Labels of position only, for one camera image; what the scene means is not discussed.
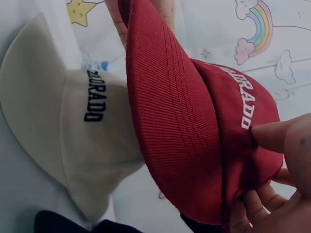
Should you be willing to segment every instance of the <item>cartoon cloud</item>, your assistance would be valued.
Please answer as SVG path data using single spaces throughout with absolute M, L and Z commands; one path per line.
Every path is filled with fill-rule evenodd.
M 241 20 L 246 19 L 246 16 L 250 13 L 249 9 L 258 4 L 258 0 L 235 0 L 235 2 L 237 3 L 235 11 L 237 17 Z
M 275 75 L 278 79 L 284 80 L 288 84 L 296 83 L 293 71 L 291 69 L 292 57 L 289 50 L 281 53 L 279 60 L 276 62 Z

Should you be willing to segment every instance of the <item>cap seam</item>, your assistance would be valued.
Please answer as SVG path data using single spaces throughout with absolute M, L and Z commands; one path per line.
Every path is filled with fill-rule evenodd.
M 162 26 L 163 26 L 163 31 L 165 32 L 165 25 L 164 25 L 164 23 L 162 23 Z M 168 51 L 167 51 L 167 43 L 166 43 L 167 37 L 166 37 L 166 34 L 165 34 L 165 33 L 164 33 L 164 37 L 165 37 L 166 54 L 168 54 Z M 170 37 L 170 44 L 171 44 L 172 50 L 174 50 L 174 49 L 173 49 L 173 46 L 172 46 L 173 43 L 174 43 L 174 42 L 171 40 L 171 37 Z M 181 93 L 182 93 L 182 95 L 184 96 L 184 99 L 186 99 L 183 90 L 181 91 Z M 176 117 L 176 120 L 177 120 L 177 122 L 178 122 L 178 127 L 179 127 L 179 130 L 180 130 L 180 121 L 178 120 L 177 117 Z M 193 138 L 192 138 L 192 136 L 191 136 L 191 134 L 190 134 L 190 132 L 189 132 L 188 127 L 187 127 L 187 132 L 188 132 L 189 137 L 191 138 L 192 144 L 194 145 L 194 143 L 193 143 Z M 222 185 L 222 184 L 218 183 L 216 180 L 213 180 L 213 183 L 217 183 L 217 184 L 219 184 L 219 185 Z
M 60 125 L 59 125 L 59 133 L 60 133 L 60 137 L 59 137 L 59 140 L 60 140 L 60 150 L 61 150 L 61 164 L 62 164 L 62 171 L 63 171 L 63 175 L 64 175 L 64 178 L 65 178 L 65 182 L 66 182 L 66 186 L 67 186 L 67 190 L 69 191 L 69 193 L 71 194 L 71 196 L 73 197 L 72 195 L 72 192 L 70 190 L 70 185 L 69 185 L 69 182 L 68 182 L 68 179 L 67 179 L 67 175 L 66 175 L 66 171 L 65 171 L 65 161 L 64 161 L 64 143 L 63 143 L 63 134 L 62 134 L 62 129 L 63 129 L 63 118 L 62 118 L 62 113 L 63 113 L 63 105 L 64 105 L 64 95 L 65 95 L 65 91 L 67 90 L 67 82 L 68 82 L 68 74 L 66 73 L 66 78 L 65 78 L 65 81 L 64 81 L 64 88 L 63 88 L 63 93 L 62 93 L 62 101 L 61 101 L 61 107 L 60 107 L 60 113 L 59 113 L 59 122 L 60 122 Z

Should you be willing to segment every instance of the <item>finger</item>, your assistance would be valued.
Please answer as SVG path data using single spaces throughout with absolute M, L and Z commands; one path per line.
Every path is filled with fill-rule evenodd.
M 246 233 L 251 230 L 251 226 L 247 220 L 245 206 L 240 201 L 237 201 L 231 211 L 229 226 L 231 233 Z
M 311 200 L 311 114 L 291 126 L 284 141 L 284 157 L 297 190 Z
M 245 193 L 243 196 L 243 202 L 247 217 L 253 226 L 256 226 L 268 216 L 268 213 L 263 208 L 261 200 L 255 190 Z
M 158 10 L 163 21 L 174 32 L 175 28 L 175 0 L 150 0 Z
M 253 126 L 252 136 L 259 146 L 267 150 L 284 153 L 284 140 L 289 128 L 302 119 L 310 117 L 311 115 L 306 114 L 288 121 Z
M 257 189 L 257 193 L 262 205 L 270 212 L 278 210 L 287 202 L 286 198 L 277 194 L 275 190 L 267 183 Z
M 296 187 L 289 171 L 287 168 L 282 168 L 277 175 L 273 178 L 273 181 L 277 182 L 277 183 L 281 183 L 281 184 L 285 184 L 285 185 L 289 185 L 292 187 Z
M 105 2 L 112 21 L 118 31 L 121 42 L 123 45 L 125 45 L 127 41 L 127 28 L 123 23 L 122 17 L 120 15 L 118 0 L 105 0 Z

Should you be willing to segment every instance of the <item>ribbed fabric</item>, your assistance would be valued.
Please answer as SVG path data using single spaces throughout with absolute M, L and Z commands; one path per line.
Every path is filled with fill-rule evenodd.
M 247 128 L 279 121 L 275 102 L 250 77 L 190 59 L 149 0 L 119 0 L 119 7 L 128 26 L 133 124 L 146 165 L 182 213 L 226 225 L 233 201 L 282 166 L 282 155 L 258 148 Z M 247 91 L 256 100 L 243 85 L 252 85 Z M 255 106 L 246 126 L 242 95 Z

